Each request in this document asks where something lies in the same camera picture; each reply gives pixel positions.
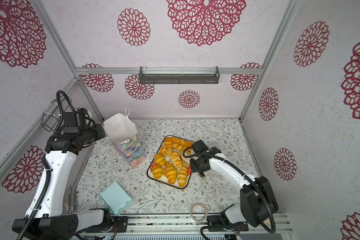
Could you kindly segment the braided bread roll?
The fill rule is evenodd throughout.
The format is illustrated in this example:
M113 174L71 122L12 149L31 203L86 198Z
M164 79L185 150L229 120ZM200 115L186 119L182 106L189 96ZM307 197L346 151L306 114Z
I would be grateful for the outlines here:
M171 160L171 163L172 165L176 168L176 169L180 169L184 163L179 155L178 152L172 152L170 154L170 160Z

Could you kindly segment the floral paper bag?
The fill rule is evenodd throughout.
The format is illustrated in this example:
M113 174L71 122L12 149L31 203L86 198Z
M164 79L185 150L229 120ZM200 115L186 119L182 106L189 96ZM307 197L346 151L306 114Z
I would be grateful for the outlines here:
M146 159L145 150L140 141L135 123L130 118L130 109L118 113L104 121L104 129L120 155L136 169Z

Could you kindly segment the long twisted bread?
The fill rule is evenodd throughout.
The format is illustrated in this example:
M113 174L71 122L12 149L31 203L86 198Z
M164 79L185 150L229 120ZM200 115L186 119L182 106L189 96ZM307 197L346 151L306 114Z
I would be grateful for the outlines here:
M177 137L166 137L164 139L164 144L171 145L175 150L183 151L184 149L190 147L193 143Z

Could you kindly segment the twisted bread small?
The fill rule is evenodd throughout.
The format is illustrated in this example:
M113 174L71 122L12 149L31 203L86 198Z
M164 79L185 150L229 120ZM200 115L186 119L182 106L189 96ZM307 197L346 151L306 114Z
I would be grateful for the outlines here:
M171 155L171 153L173 152L173 146L172 145L166 145L163 144L160 147L160 153L163 154L165 157L169 157Z

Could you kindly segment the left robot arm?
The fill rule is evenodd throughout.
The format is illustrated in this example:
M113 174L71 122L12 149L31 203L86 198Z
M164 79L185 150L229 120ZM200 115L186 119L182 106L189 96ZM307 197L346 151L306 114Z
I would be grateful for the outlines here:
M102 124L79 134L67 132L52 135L41 162L44 167L34 200L22 219L13 222L18 239L68 240L86 229L95 227L108 231L113 219L108 209L93 209L84 213L63 213L63 200L69 174L83 146L106 136Z

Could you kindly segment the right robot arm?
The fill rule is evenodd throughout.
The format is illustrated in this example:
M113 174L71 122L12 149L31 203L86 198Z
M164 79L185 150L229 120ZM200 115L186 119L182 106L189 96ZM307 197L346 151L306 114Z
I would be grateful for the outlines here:
M276 233L274 214L279 207L269 180L265 177L255 177L231 163L222 152L213 147L197 149L192 146L194 154L188 154L191 148L186 148L181 157L190 160L191 170L202 173L213 170L223 176L240 194L240 202L229 206L220 213L219 219L209 221L201 228L201 235L206 238L204 230L238 230L244 226L263 227L268 233Z

